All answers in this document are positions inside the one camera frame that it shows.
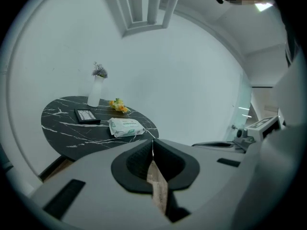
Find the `ceiling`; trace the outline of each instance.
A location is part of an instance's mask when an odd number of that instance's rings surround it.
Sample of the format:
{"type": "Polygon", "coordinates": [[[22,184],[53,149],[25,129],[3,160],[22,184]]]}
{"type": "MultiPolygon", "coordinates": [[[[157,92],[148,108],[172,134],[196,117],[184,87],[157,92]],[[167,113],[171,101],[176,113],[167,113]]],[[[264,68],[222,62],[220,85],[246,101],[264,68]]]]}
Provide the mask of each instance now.
{"type": "Polygon", "coordinates": [[[243,55],[284,44],[286,41],[279,11],[273,6],[259,12],[255,5],[238,6],[226,1],[219,4],[216,0],[179,0],[176,10],[182,7],[200,14],[207,24],[222,28],[236,41],[240,48],[238,51],[243,55]]]}

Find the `black slot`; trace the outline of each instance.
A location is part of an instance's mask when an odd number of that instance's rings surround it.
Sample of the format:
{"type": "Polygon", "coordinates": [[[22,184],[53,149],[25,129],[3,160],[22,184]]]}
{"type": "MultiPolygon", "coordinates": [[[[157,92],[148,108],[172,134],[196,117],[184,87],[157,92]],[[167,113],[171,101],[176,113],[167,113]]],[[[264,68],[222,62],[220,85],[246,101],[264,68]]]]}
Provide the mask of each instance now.
{"type": "Polygon", "coordinates": [[[263,139],[267,137],[268,134],[272,133],[273,131],[280,130],[279,122],[276,121],[273,125],[271,125],[267,130],[265,130],[263,134],[263,139]]]}
{"type": "Polygon", "coordinates": [[[57,195],[44,207],[44,210],[56,219],[61,219],[70,205],[73,203],[85,182],[71,180],[57,195]]]}
{"type": "Polygon", "coordinates": [[[230,166],[233,166],[233,167],[239,167],[239,165],[240,165],[240,162],[234,161],[234,160],[229,160],[229,159],[218,159],[217,162],[223,163],[223,164],[226,164],[226,165],[230,165],[230,166]]]}
{"type": "Polygon", "coordinates": [[[212,147],[221,147],[221,148],[228,148],[233,147],[233,144],[225,143],[225,142],[216,142],[216,143],[208,143],[206,146],[212,146],[212,147]]]}
{"type": "Polygon", "coordinates": [[[169,190],[167,194],[167,205],[165,215],[171,222],[176,222],[190,215],[185,208],[179,207],[175,199],[173,191],[169,190]]]}

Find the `yellow flower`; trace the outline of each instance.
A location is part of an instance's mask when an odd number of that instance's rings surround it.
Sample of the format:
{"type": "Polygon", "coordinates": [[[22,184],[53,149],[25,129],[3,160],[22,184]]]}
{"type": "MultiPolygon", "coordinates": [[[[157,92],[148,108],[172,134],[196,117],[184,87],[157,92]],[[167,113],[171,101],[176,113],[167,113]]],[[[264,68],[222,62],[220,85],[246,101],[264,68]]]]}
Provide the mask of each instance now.
{"type": "Polygon", "coordinates": [[[124,104],[123,100],[121,100],[120,98],[116,98],[115,102],[118,104],[124,104]]]}
{"type": "Polygon", "coordinates": [[[116,111],[121,111],[121,107],[122,107],[122,105],[114,105],[115,106],[115,110],[116,111]]]}
{"type": "Polygon", "coordinates": [[[124,107],[123,105],[119,105],[119,106],[118,106],[118,110],[119,110],[119,111],[124,111],[124,109],[125,109],[125,107],[124,107]]]}

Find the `white machine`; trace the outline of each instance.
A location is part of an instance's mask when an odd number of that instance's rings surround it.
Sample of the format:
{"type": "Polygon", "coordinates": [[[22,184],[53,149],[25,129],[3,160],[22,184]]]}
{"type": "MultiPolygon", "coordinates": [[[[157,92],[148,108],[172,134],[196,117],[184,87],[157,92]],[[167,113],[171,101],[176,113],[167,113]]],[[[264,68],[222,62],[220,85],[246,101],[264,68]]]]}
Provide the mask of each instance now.
{"type": "Polygon", "coordinates": [[[25,203],[61,229],[250,229],[283,197],[305,152],[305,67],[301,53],[273,89],[287,122],[283,130],[278,117],[270,117],[239,129],[232,142],[141,140],[96,152],[25,203]],[[151,149],[168,182],[165,215],[144,180],[151,149]]]}

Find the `dried flower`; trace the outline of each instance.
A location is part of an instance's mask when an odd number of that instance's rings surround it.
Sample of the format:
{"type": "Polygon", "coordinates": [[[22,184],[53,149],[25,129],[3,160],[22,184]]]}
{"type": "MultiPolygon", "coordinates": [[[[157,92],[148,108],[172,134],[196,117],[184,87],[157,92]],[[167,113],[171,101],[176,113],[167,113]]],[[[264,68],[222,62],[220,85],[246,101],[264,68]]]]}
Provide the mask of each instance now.
{"type": "Polygon", "coordinates": [[[93,76],[97,75],[99,77],[107,79],[107,71],[104,69],[104,67],[101,64],[97,64],[97,62],[94,62],[95,69],[92,73],[93,76]]]}

